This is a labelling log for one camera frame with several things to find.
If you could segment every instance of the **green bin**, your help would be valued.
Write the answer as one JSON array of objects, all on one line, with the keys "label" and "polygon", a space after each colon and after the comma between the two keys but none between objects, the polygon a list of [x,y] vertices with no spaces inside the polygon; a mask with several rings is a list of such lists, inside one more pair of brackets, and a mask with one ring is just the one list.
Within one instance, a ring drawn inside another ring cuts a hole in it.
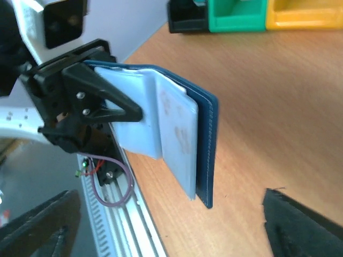
[{"label": "green bin", "polygon": [[268,0],[208,0],[210,32],[265,31]]}]

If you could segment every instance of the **wallet stitching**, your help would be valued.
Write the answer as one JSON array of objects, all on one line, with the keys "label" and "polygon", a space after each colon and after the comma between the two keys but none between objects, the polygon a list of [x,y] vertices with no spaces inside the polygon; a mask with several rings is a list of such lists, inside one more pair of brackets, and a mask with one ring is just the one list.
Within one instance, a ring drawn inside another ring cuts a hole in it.
[{"label": "wallet stitching", "polygon": [[[102,68],[109,68],[110,66],[106,66],[106,65],[94,65],[94,64],[89,64],[90,66],[93,66],[93,67],[102,67]],[[208,120],[208,145],[207,145],[207,170],[206,170],[206,201],[204,202],[206,205],[208,204],[208,172],[209,172],[209,169],[210,169],[210,156],[211,156],[211,143],[212,143],[212,122],[213,122],[213,105],[211,103],[210,100],[208,100],[205,96],[199,94],[198,92],[196,92],[194,89],[190,88],[189,86],[187,86],[186,84],[184,84],[183,82],[180,82],[180,84],[182,84],[184,87],[186,87],[187,89],[193,91],[194,93],[200,95],[201,97],[203,97],[208,103],[209,103],[209,106],[210,106],[210,113],[209,113],[209,120]]]}]

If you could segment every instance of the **blue wallet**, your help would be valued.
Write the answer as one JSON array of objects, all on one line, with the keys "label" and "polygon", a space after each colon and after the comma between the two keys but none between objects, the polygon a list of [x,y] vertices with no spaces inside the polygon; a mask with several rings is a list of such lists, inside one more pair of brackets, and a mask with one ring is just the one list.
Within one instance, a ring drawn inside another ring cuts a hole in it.
[{"label": "blue wallet", "polygon": [[131,65],[91,60],[86,60],[84,63],[91,68],[102,67],[126,70],[153,69],[185,88],[187,96],[192,98],[198,105],[196,194],[207,208],[212,208],[215,148],[217,145],[219,115],[217,97],[194,83],[155,65]]}]

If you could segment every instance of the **gray floor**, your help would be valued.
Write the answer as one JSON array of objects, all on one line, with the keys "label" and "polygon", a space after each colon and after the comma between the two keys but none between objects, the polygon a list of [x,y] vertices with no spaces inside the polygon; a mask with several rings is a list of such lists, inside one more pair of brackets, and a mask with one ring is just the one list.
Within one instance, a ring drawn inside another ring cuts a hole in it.
[{"label": "gray floor", "polygon": [[63,190],[77,189],[81,198],[81,222],[71,256],[96,256],[88,219],[76,155],[58,147],[30,143],[18,150],[0,169],[0,190],[3,191],[0,213],[11,212],[16,218]]}]

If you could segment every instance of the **red wire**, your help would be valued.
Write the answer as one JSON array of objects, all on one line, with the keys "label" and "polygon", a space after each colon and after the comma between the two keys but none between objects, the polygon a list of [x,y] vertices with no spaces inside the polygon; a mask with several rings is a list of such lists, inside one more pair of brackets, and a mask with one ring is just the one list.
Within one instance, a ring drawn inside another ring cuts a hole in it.
[{"label": "red wire", "polygon": [[96,165],[96,168],[93,169],[91,172],[83,172],[80,174],[80,176],[89,176],[89,175],[93,175],[95,173],[97,173],[97,171],[100,169],[100,167],[103,165],[105,161],[104,160],[98,160],[98,163]]}]

